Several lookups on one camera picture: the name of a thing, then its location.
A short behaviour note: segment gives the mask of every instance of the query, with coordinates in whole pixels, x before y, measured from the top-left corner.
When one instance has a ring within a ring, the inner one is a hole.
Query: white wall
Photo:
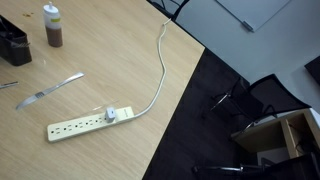
[[[304,68],[320,55],[320,0],[291,0],[255,33],[215,0],[190,0],[177,23],[249,82],[275,73],[320,112],[320,86]]]

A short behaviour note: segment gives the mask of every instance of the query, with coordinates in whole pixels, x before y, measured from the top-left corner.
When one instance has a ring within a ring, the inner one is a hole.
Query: black chair
[[[194,166],[192,171],[198,179],[244,179],[244,180],[320,180],[319,155],[309,153],[280,163],[262,158],[262,165],[241,165],[240,168],[218,166]]]
[[[152,4],[155,8],[157,8],[162,14],[171,18],[172,21],[175,21],[183,8],[189,0],[184,0],[181,3],[176,0],[147,0],[150,4]],[[175,6],[172,10],[168,9],[168,5]]]
[[[245,87],[243,78],[240,77],[228,92],[212,97],[212,99],[216,100],[219,97],[222,98],[210,108],[210,111],[228,99],[238,110],[239,113],[236,115],[243,115],[252,121],[245,129],[267,116],[277,117],[279,113],[311,107],[291,94],[275,74],[256,81],[248,88]]]

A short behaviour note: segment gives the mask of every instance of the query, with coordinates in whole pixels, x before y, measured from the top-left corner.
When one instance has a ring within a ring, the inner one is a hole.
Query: plug
[[[111,123],[115,118],[116,118],[116,111],[114,107],[108,107],[105,114],[105,119],[107,120],[108,123]]]

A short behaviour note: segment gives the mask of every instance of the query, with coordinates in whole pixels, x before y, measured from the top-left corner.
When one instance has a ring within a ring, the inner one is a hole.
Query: utensil
[[[42,98],[43,96],[51,93],[52,91],[60,88],[61,86],[65,85],[65,84],[67,84],[67,83],[69,83],[69,82],[71,82],[71,81],[73,81],[75,79],[78,79],[78,78],[80,78],[82,76],[84,76],[84,74],[82,72],[78,72],[77,74],[69,77],[68,79],[62,81],[61,83],[28,97],[27,99],[22,101],[20,104],[18,104],[18,106],[16,107],[16,110],[19,110],[19,109],[23,108],[24,106],[33,103],[34,101]]]
[[[17,85],[17,84],[19,84],[18,81],[12,82],[12,83],[7,83],[7,84],[0,84],[0,89],[6,88],[6,87],[10,87],[10,86],[14,86],[14,85]]]

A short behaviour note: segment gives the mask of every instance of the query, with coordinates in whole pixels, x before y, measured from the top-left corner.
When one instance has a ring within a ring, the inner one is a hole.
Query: white cable
[[[164,62],[163,62],[163,58],[162,58],[162,54],[161,54],[161,42],[162,42],[162,38],[163,36],[165,35],[166,31],[167,31],[167,24],[171,21],[171,19],[168,19],[165,23],[162,24],[162,27],[163,27],[163,31],[158,39],[158,55],[159,55],[159,58],[160,58],[160,62],[161,62],[161,65],[162,65],[162,70],[163,70],[163,74],[162,74],[162,77],[161,77],[161,80],[160,80],[160,84],[158,86],[158,90],[156,92],[156,95],[154,96],[153,100],[151,101],[151,103],[149,104],[149,106],[143,110],[142,112],[140,112],[139,114],[136,114],[133,118],[137,118],[137,117],[140,117],[142,116],[143,114],[145,114],[147,111],[149,111],[151,109],[151,107],[153,106],[153,104],[155,103],[155,101],[157,100],[158,96],[159,96],[159,93],[160,93],[160,90],[162,88],[162,84],[163,84],[163,81],[164,81],[164,78],[166,76],[166,73],[167,73],[167,69],[166,69],[166,66],[164,65]]]

